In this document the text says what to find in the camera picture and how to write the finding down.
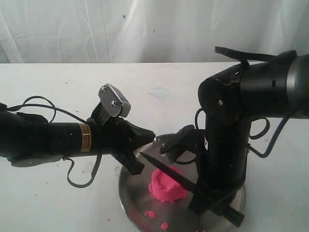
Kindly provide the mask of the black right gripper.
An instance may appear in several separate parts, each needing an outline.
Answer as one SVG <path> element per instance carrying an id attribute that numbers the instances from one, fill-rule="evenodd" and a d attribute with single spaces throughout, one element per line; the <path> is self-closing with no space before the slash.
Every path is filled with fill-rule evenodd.
<path id="1" fill-rule="evenodd" d="M 199 179 L 202 183 L 193 184 L 188 190 L 193 193 L 188 209 L 195 214 L 203 214 L 211 204 L 210 189 L 215 191 L 239 189 L 245 180 L 247 146 L 251 129 L 251 119 L 241 117 L 229 125 L 207 116 L 205 140 L 208 143 L 206 154 L 198 161 Z M 244 215 L 230 206 L 236 193 L 230 195 L 212 212 L 224 217 L 236 227 L 240 227 Z"/>

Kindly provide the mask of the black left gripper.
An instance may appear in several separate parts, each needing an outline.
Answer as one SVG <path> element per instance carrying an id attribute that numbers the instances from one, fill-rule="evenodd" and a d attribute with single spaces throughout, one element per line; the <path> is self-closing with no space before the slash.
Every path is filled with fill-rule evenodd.
<path id="1" fill-rule="evenodd" d="M 138 161 L 131 147 L 141 147 L 151 143 L 155 133 L 140 128 L 121 117 L 108 116 L 99 103 L 93 110 L 87 124 L 92 132 L 92 149 L 112 156 L 125 167 L 131 175 L 139 175 L 144 164 Z"/>

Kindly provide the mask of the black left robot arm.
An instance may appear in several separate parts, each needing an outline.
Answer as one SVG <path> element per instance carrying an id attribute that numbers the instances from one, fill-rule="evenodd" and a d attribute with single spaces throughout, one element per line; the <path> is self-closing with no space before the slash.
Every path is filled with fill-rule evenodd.
<path id="1" fill-rule="evenodd" d="M 144 164 L 138 161 L 134 151 L 155 137 L 153 131 L 119 116 L 102 123 L 101 104 L 85 123 L 49 123 L 42 115 L 14 114 L 12 110 L 0 105 L 0 155 L 14 167 L 111 154 L 132 175 L 140 174 Z"/>

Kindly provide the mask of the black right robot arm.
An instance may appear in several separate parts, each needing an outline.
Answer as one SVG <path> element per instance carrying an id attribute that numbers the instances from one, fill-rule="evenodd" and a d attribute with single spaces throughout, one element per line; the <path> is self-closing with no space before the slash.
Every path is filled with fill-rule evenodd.
<path id="1" fill-rule="evenodd" d="M 197 155 L 197 188 L 189 204 L 198 215 L 206 211 L 225 217 L 235 226 L 243 214 L 230 206 L 246 178 L 252 122 L 279 117 L 264 153 L 266 158 L 290 118 L 309 117 L 309 57 L 251 65 L 246 61 L 205 79 L 198 99 L 206 114 L 204 140 Z"/>

